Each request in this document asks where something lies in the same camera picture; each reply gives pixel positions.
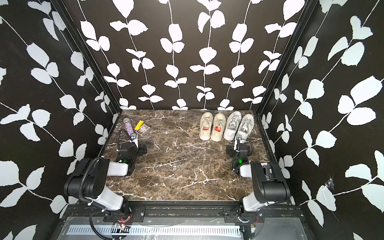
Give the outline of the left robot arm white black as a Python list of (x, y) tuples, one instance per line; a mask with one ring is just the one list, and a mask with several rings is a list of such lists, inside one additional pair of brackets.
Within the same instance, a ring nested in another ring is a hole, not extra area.
[(137, 132), (121, 129), (117, 136), (117, 147), (115, 162), (103, 157), (82, 159), (64, 185), (66, 196), (101, 209), (119, 211), (124, 198), (107, 187), (107, 177), (131, 176), (137, 158), (147, 153), (147, 146), (139, 146)]

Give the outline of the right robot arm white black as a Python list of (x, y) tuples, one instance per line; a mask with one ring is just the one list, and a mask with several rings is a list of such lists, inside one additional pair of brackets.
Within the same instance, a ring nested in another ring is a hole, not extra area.
[(249, 161), (253, 150), (246, 143), (226, 146), (227, 155), (233, 158), (232, 172), (252, 180), (253, 191), (242, 200), (244, 210), (256, 212), (272, 204), (288, 203), (291, 193), (279, 165)]

